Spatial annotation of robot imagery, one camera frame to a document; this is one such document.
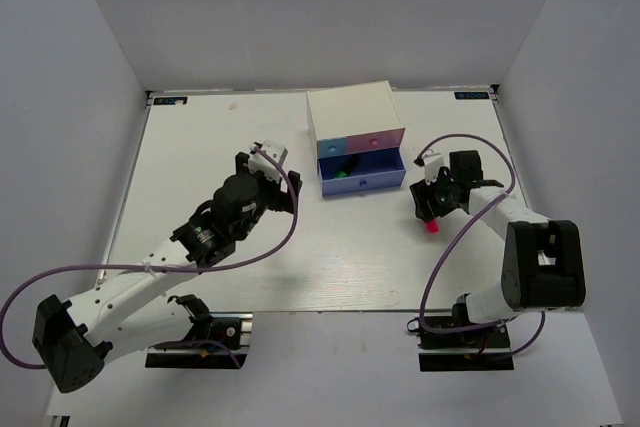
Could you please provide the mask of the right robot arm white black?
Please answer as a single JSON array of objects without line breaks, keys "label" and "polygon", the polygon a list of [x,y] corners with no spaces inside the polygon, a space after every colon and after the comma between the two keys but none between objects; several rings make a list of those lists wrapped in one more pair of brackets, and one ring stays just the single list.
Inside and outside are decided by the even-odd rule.
[{"label": "right robot arm white black", "polygon": [[586,279],[580,233],[574,222],[551,220],[529,209],[511,186],[485,178],[475,150],[448,157],[432,153],[415,163],[423,168],[424,177],[410,191],[416,216],[428,230],[456,210],[470,217],[436,262],[435,273],[477,223],[490,228],[504,245],[498,280],[483,290],[461,295],[444,325],[427,317],[427,302],[420,302],[417,322],[422,332],[453,335],[459,343],[472,346],[488,329],[522,313],[584,304]]}]

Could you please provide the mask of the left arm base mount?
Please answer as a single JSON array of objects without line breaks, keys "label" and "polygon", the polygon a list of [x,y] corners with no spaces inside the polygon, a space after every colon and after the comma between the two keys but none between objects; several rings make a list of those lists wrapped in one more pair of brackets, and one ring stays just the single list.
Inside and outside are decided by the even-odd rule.
[{"label": "left arm base mount", "polygon": [[248,356],[253,315],[213,313],[207,322],[194,324],[177,340],[150,347],[148,369],[238,370]]}]

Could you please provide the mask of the pink highlighter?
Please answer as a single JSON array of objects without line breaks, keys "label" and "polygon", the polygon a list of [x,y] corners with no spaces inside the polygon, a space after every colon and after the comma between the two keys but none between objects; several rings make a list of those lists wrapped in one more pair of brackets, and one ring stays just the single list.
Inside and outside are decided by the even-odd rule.
[{"label": "pink highlighter", "polygon": [[425,228],[429,234],[435,234],[439,232],[439,225],[436,219],[427,221],[425,223]]}]

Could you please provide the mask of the light blue drawer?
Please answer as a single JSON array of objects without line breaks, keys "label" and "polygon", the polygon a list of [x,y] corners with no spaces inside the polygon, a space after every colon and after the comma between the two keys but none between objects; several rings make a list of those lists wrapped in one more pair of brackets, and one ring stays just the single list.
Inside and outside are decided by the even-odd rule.
[{"label": "light blue drawer", "polygon": [[347,138],[321,139],[317,141],[317,157],[329,158],[347,154]]}]

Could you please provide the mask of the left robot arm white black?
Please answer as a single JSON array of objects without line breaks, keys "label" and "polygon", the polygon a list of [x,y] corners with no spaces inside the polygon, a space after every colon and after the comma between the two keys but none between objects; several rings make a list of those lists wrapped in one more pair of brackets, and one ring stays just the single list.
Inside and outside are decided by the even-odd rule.
[{"label": "left robot arm white black", "polygon": [[235,173],[140,264],[65,301],[52,295],[38,305],[33,345],[59,392],[77,391],[108,363],[149,347],[225,352],[239,363],[240,319],[215,317],[197,296],[171,290],[228,269],[226,259],[265,212],[298,214],[302,181],[284,171],[287,155],[272,141],[238,153]]}]

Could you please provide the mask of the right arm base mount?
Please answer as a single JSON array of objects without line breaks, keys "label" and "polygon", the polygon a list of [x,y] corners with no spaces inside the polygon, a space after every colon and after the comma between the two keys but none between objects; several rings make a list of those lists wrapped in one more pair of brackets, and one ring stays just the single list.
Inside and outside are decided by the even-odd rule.
[{"label": "right arm base mount", "polygon": [[511,342],[505,327],[473,332],[434,334],[414,317],[406,324],[417,337],[419,369],[427,373],[512,371]]}]

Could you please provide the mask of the pink drawer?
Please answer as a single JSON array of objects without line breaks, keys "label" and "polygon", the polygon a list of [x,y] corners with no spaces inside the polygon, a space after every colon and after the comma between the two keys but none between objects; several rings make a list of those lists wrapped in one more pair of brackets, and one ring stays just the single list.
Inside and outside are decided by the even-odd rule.
[{"label": "pink drawer", "polygon": [[346,152],[356,154],[390,148],[399,148],[405,133],[405,128],[370,132],[349,136],[346,140]]}]

